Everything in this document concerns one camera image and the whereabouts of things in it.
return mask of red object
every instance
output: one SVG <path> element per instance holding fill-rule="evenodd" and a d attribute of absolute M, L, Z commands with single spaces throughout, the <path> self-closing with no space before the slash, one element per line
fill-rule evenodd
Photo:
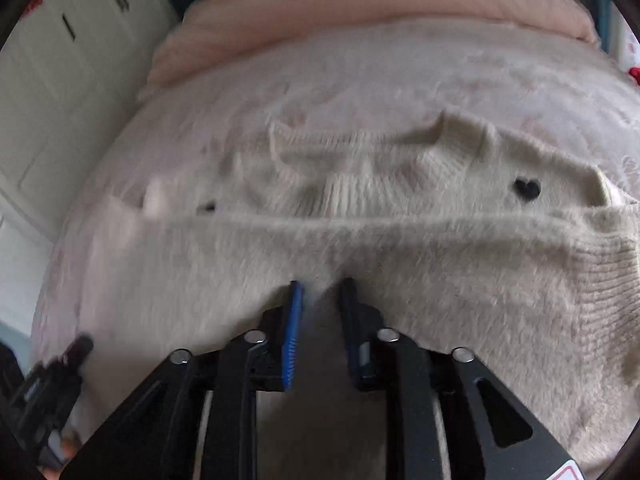
<path fill-rule="evenodd" d="M 31 0 L 29 2 L 29 5 L 27 5 L 27 8 L 24 9 L 24 12 L 22 13 L 22 17 L 25 17 L 27 14 L 31 14 L 35 9 L 37 9 L 43 3 L 44 3 L 43 0 Z"/>
<path fill-rule="evenodd" d="M 637 66 L 633 67 L 631 70 L 629 70 L 629 75 L 640 85 L 640 68 L 638 68 Z"/>

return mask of knit sweater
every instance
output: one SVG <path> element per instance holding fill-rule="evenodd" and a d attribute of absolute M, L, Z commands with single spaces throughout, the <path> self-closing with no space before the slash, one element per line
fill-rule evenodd
<path fill-rule="evenodd" d="M 354 391 L 341 341 L 348 275 L 425 348 L 473 348 L 587 473 L 605 466 L 640 415 L 640 206 L 597 168 L 467 118 L 393 138 L 285 133 L 159 176 L 145 211 L 105 201 L 79 311 L 95 340 L 83 436 L 172 349 L 220 348 L 297 279 L 296 383 L 259 396 L 261 477 L 383 478 L 384 399 Z M 216 210 L 194 214 L 203 200 Z"/>

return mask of bed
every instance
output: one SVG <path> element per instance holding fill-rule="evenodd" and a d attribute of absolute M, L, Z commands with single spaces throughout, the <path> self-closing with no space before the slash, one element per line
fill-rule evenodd
<path fill-rule="evenodd" d="M 196 4 L 157 51 L 142 108 L 68 214 L 33 321 L 33 359 L 59 354 L 82 329 L 83 269 L 105 196 L 140 206 L 153 176 L 254 142 L 273 123 L 399 134 L 462 109 L 594 162 L 640 198 L 640 90 L 597 43 L 573 0 Z M 108 361 L 109 349 L 97 351 Z M 162 357 L 131 356 L 110 402 L 89 402 L 89 384 L 74 420 L 81 436 Z M 593 476 L 631 429 L 562 444 Z"/>

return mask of black heart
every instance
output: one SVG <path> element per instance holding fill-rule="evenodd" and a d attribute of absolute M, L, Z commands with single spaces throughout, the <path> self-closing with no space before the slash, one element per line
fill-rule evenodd
<path fill-rule="evenodd" d="M 513 183 L 513 187 L 524 200 L 530 202 L 540 196 L 540 182 L 537 180 L 524 180 L 517 178 Z"/>

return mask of pink blanket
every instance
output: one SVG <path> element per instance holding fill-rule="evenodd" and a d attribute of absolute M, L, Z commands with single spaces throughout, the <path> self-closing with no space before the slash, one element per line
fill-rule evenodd
<path fill-rule="evenodd" d="M 598 42 L 575 0 L 202 0 L 156 51 L 148 83 L 168 86 L 278 41 L 404 16 L 501 20 Z"/>

